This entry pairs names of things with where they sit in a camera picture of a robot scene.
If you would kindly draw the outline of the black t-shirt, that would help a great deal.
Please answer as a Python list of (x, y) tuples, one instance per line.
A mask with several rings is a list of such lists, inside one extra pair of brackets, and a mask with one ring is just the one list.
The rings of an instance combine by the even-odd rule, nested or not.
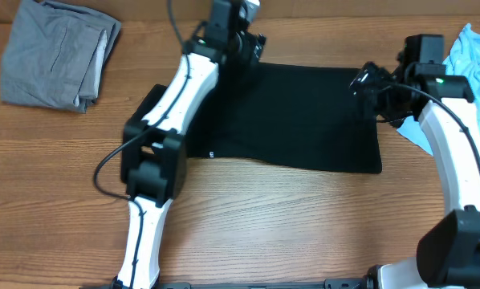
[[(187, 158), (380, 173), (375, 118), (348, 89), (356, 73), (273, 63), (220, 71), (189, 126)], [(156, 85), (146, 97), (159, 100), (167, 87)]]

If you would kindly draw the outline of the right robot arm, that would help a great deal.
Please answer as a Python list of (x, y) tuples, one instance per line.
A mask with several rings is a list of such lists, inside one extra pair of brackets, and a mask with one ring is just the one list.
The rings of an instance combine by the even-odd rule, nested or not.
[(367, 62), (350, 84), (376, 120), (412, 116), (432, 149), (445, 216), (417, 244), (416, 254), (374, 266), (363, 288), (480, 288), (480, 132), (466, 77), (448, 75), (442, 35), (405, 39), (398, 67)]

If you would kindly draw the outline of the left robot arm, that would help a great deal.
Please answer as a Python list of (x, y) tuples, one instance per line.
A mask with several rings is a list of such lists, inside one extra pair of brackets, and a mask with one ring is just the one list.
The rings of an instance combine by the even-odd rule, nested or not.
[(266, 39), (249, 33), (258, 1), (215, 1), (209, 19), (188, 40), (161, 98), (145, 97), (124, 126), (120, 177), (126, 185), (129, 227), (124, 261), (114, 288), (154, 288), (165, 219), (186, 174), (185, 137), (220, 71), (256, 64)]

